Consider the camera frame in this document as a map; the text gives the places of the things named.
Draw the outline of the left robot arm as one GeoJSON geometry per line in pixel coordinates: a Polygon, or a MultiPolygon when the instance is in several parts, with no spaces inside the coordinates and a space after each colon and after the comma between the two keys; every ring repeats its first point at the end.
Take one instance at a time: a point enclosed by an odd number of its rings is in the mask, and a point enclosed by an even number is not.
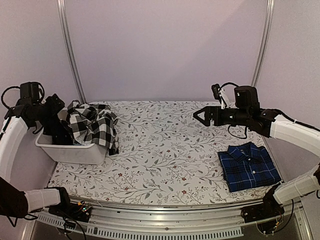
{"type": "Polygon", "coordinates": [[[44,133],[52,138],[55,145],[67,146],[73,140],[62,125],[58,113],[65,103],[56,95],[45,97],[45,90],[39,82],[25,82],[17,86],[20,97],[15,106],[8,106],[4,95],[0,101],[7,109],[0,129],[0,214],[15,227],[18,219],[32,221],[34,212],[44,208],[52,209],[63,217],[74,213],[67,190],[51,187],[21,191],[11,185],[13,163],[20,144],[27,131],[40,123],[44,133]]]}

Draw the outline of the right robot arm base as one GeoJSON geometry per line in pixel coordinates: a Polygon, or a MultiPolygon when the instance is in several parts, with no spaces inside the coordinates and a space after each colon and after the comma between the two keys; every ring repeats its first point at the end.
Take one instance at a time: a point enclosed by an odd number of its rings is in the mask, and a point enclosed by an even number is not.
{"type": "Polygon", "coordinates": [[[241,209],[241,217],[245,223],[257,222],[266,220],[273,217],[279,217],[279,220],[272,220],[269,222],[259,223],[257,229],[264,235],[274,234],[283,220],[283,214],[285,210],[281,204],[279,204],[272,193],[267,193],[262,203],[245,206],[241,209]]]}

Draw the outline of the black white checkered shirt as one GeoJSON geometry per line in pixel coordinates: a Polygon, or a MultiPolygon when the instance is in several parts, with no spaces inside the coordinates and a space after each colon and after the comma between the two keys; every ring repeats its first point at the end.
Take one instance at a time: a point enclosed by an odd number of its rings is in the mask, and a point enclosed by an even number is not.
{"type": "Polygon", "coordinates": [[[74,100],[67,107],[65,122],[74,143],[100,145],[110,156],[119,153],[118,117],[109,105],[74,100]]]}

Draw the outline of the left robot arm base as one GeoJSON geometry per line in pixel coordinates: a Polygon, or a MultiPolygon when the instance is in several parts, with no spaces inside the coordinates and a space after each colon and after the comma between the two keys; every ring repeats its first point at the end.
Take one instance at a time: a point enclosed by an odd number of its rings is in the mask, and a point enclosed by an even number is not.
{"type": "Polygon", "coordinates": [[[70,202],[67,205],[50,206],[48,212],[58,217],[88,223],[92,213],[92,205],[82,200],[77,203],[70,202]]]}

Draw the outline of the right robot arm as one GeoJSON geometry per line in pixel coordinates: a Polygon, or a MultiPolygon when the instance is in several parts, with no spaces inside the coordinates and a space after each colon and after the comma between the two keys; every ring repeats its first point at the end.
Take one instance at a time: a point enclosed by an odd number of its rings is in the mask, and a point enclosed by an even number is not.
{"type": "Polygon", "coordinates": [[[262,108],[258,91],[250,85],[232,82],[211,86],[213,104],[193,117],[206,127],[244,127],[263,138],[280,179],[267,184],[266,200],[259,206],[262,218],[269,218],[278,205],[306,197],[320,189],[320,131],[302,124],[275,108],[262,108]]]}

